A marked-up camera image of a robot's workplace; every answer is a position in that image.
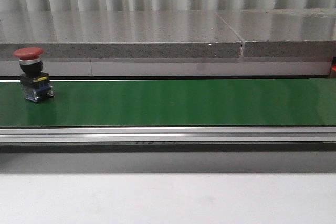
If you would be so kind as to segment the green conveyor belt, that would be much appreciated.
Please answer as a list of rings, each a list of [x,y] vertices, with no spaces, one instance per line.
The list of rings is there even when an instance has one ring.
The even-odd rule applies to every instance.
[[[53,82],[27,101],[1,83],[1,126],[334,126],[335,80],[208,79]]]

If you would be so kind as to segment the grey stone slab right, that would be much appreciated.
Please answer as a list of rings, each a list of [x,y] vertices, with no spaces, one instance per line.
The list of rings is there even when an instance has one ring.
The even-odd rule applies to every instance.
[[[335,9],[222,10],[243,57],[335,57]]]

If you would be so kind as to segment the grey stone slab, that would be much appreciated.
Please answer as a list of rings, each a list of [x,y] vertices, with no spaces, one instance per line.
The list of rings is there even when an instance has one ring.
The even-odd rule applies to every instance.
[[[335,57],[335,9],[222,10],[243,57]]]
[[[214,11],[1,12],[1,57],[238,58],[241,42]]]

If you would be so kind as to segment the grey stone slab left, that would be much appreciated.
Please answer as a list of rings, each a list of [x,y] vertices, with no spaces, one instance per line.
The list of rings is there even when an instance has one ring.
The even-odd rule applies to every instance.
[[[238,58],[241,42],[214,11],[1,12],[1,57]]]

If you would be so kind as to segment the red orange plate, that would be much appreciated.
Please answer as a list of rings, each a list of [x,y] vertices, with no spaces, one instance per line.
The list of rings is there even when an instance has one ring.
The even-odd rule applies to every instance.
[[[330,78],[336,78],[336,57],[332,60],[332,65],[329,73]]]

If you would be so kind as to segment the aluminium conveyor frame rail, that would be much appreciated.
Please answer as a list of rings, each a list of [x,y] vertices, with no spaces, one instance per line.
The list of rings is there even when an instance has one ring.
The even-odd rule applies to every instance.
[[[13,127],[1,129],[1,144],[4,145],[285,142],[335,143],[335,127]]]

